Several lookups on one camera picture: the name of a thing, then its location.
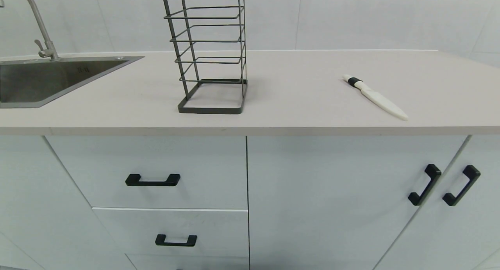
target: stainless steel sink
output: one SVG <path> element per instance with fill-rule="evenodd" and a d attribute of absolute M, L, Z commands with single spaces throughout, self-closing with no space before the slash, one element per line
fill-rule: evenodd
<path fill-rule="evenodd" d="M 38 108 L 143 57 L 0 62 L 0 108 Z"/>

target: cutting board holder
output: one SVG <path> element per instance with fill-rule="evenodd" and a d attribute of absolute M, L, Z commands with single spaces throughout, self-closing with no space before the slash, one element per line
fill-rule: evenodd
<path fill-rule="evenodd" d="M 173 43 L 175 50 L 175 63 L 179 65 L 180 71 L 180 81 L 184 86 L 184 99 L 179 103 L 177 108 L 180 113 L 197 113 L 197 114 L 240 114 L 243 111 L 243 105 L 245 103 L 246 89 L 248 88 L 248 83 L 246 80 L 246 31 L 245 31 L 245 0 L 237 0 L 234 5 L 230 6 L 196 6 L 187 7 L 186 0 L 181 0 L 182 9 L 171 12 L 169 5 L 169 0 L 163 0 L 165 5 L 166 16 L 164 19 L 168 20 L 168 26 L 170 27 L 170 33 L 172 39 L 170 42 Z M 232 15 L 221 16 L 221 12 L 231 11 Z M 192 25 L 189 21 L 200 22 L 200 24 Z M 183 31 L 176 33 L 175 23 L 179 26 L 179 23 L 183 26 Z M 227 29 L 227 28 L 238 28 L 239 33 L 234 35 L 232 39 L 203 39 L 196 37 L 195 30 L 208 28 L 211 30 L 212 34 L 215 29 Z M 195 56 L 195 47 L 200 43 L 209 44 L 227 44 L 238 45 L 239 44 L 239 54 L 237 56 Z M 186 49 L 180 49 L 180 44 L 187 46 Z M 239 65 L 238 74 L 233 77 L 226 78 L 201 78 L 198 72 L 198 64 L 231 64 Z M 192 79 L 186 78 L 188 72 Z M 188 90 L 188 82 L 195 83 L 195 86 Z M 193 97 L 195 92 L 202 87 L 202 85 L 210 84 L 232 84 L 241 85 L 241 104 L 236 108 L 218 108 L 218 107 L 188 107 L 186 103 Z"/>

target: drawer handle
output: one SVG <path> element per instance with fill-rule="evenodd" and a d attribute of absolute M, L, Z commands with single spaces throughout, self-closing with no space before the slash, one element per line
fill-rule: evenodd
<path fill-rule="evenodd" d="M 430 181 L 429 184 L 427 184 L 427 187 L 425 187 L 425 189 L 423 190 L 422 195 L 419 196 L 417 193 L 411 192 L 408 196 L 409 201 L 411 201 L 414 206 L 419 206 L 420 204 L 422 204 L 423 200 L 425 200 L 425 198 L 429 195 L 429 193 L 432 191 L 432 188 L 441 176 L 441 171 L 436 165 L 434 165 L 434 163 L 427 165 L 427 167 L 425 168 L 425 173 L 430 177 Z"/>
<path fill-rule="evenodd" d="M 187 242 L 186 243 L 167 243 L 166 240 L 166 235 L 164 234 L 158 234 L 157 239 L 155 243 L 157 245 L 166 245 L 168 247 L 194 247 L 196 244 L 196 239 L 198 236 L 196 235 L 189 235 L 187 237 Z"/>
<path fill-rule="evenodd" d="M 166 181 L 143 181 L 140 182 L 140 174 L 129 174 L 129 177 L 125 180 L 127 186 L 154 186 L 154 187 L 165 187 L 165 186 L 176 186 L 179 183 L 180 174 L 170 174 Z"/>
<path fill-rule="evenodd" d="M 444 195 L 443 200 L 448 204 L 448 206 L 456 206 L 457 203 L 467 193 L 467 191 L 472 187 L 475 181 L 479 178 L 479 176 L 481 176 L 481 172 L 477 170 L 477 168 L 475 168 L 473 165 L 466 166 L 462 173 L 468 177 L 469 181 L 456 197 L 452 193 L 446 193 Z"/>

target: knife handle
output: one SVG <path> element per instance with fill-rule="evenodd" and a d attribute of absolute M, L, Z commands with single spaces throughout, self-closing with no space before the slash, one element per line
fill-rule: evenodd
<path fill-rule="evenodd" d="M 371 90 L 362 80 L 349 75 L 344 75 L 343 79 L 350 84 L 350 86 L 355 87 L 359 90 Z"/>

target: countertop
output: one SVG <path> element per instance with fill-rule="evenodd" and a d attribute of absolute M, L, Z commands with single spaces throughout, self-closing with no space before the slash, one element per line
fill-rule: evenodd
<path fill-rule="evenodd" d="M 178 113 L 184 91 L 172 52 L 79 56 L 120 55 L 145 58 L 41 108 L 0 109 L 0 134 L 500 134 L 500 69 L 439 51 L 248 51 L 240 115 Z M 200 74 L 215 78 L 229 71 L 205 64 Z M 375 106 L 343 82 L 343 74 L 381 92 L 409 121 Z M 239 99 L 228 90 L 207 93 L 227 103 Z"/>

